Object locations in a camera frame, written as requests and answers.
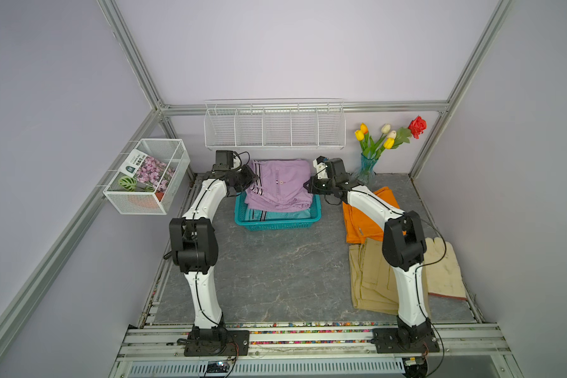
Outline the purple pants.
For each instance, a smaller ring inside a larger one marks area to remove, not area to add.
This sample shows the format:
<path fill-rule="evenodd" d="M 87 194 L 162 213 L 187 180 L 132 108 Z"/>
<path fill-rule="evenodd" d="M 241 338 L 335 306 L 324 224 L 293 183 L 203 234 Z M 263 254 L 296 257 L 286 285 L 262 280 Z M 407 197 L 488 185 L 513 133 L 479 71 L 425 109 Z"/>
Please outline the purple pants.
<path fill-rule="evenodd" d="M 246 190 L 244 202 L 250 209 L 274 213 L 296 213 L 313 203 L 304 184 L 311 178 L 305 160 L 253 160 L 250 168 L 256 180 Z"/>

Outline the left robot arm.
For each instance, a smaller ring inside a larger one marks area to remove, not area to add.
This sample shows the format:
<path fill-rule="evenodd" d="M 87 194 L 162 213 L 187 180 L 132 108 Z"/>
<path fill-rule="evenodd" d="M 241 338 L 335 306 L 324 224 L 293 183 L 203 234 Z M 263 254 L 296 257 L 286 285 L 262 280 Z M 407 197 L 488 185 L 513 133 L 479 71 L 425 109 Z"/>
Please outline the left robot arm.
<path fill-rule="evenodd" d="M 253 181 L 250 167 L 238 157 L 215 163 L 189 209 L 169 224 L 171 259 L 190 287 L 198 329 L 224 326 L 214 280 L 219 247 L 212 220 L 230 191 L 244 192 Z"/>

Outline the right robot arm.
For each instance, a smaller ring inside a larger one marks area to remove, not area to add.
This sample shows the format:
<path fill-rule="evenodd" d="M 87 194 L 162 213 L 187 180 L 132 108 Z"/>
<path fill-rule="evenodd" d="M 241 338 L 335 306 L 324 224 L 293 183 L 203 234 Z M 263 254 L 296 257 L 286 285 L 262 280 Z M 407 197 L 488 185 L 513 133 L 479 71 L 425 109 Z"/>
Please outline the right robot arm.
<path fill-rule="evenodd" d="M 318 157 L 313 165 L 317 173 L 303 185 L 310 194 L 332 195 L 362 211 L 382 229 L 382 253 L 393 269 L 398 290 L 398 327 L 412 332 L 431 329 L 421 287 L 423 268 L 427 266 L 426 222 L 418 213 L 392 206 L 353 180 L 342 159 Z"/>

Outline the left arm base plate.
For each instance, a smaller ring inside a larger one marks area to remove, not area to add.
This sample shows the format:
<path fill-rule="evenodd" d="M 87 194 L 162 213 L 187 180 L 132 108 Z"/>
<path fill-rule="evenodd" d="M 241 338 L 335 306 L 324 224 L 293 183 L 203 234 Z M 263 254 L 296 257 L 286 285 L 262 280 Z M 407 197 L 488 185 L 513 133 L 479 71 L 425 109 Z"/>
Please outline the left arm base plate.
<path fill-rule="evenodd" d="M 185 357 L 247 356 L 250 332 L 229 331 L 222 327 L 212 329 L 193 327 L 186 338 L 177 340 L 177 344 L 184 346 Z"/>

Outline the khaki pants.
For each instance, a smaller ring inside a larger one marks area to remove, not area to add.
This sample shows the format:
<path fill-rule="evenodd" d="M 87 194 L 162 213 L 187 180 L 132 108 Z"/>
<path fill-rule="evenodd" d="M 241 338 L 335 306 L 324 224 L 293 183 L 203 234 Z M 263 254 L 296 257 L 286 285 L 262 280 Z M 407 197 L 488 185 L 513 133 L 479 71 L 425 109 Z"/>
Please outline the khaki pants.
<path fill-rule="evenodd" d="M 397 316 L 395 274 L 382 255 L 382 242 L 367 239 L 364 244 L 349 245 L 349 260 L 353 307 Z"/>

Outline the teal pants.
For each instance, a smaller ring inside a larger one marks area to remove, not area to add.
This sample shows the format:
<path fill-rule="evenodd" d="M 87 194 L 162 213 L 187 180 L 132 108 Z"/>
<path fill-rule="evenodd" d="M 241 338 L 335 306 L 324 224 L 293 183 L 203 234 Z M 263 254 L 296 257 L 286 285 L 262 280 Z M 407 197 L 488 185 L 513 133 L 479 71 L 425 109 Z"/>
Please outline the teal pants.
<path fill-rule="evenodd" d="M 291 213 L 278 213 L 269 212 L 257 209 L 246 209 L 242 219 L 245 222 L 260 222 L 260 221 L 290 221 L 290 220 L 304 220 L 311 218 L 310 209 L 301 210 Z"/>

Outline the orange pants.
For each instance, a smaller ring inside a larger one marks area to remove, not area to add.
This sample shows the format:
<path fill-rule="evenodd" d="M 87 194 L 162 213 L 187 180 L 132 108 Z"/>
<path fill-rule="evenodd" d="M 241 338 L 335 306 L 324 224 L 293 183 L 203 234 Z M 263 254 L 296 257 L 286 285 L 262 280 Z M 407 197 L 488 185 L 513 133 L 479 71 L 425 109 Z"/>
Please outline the orange pants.
<path fill-rule="evenodd" d="M 374 194 L 399 209 L 393 191 L 389 187 L 382 187 Z M 346 228 L 346 242 L 349 244 L 363 244 L 367 239 L 382 242 L 384 232 L 376 222 L 359 209 L 343 203 L 343 218 Z"/>

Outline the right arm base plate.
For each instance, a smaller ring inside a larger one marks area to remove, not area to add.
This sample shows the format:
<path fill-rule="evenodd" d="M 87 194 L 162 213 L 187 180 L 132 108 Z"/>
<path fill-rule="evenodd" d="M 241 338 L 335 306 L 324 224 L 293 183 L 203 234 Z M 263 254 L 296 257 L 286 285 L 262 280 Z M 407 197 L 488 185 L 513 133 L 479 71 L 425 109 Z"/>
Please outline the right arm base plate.
<path fill-rule="evenodd" d="M 378 354 L 427 354 L 441 350 L 434 330 L 427 324 L 409 329 L 373 329 L 371 343 Z"/>

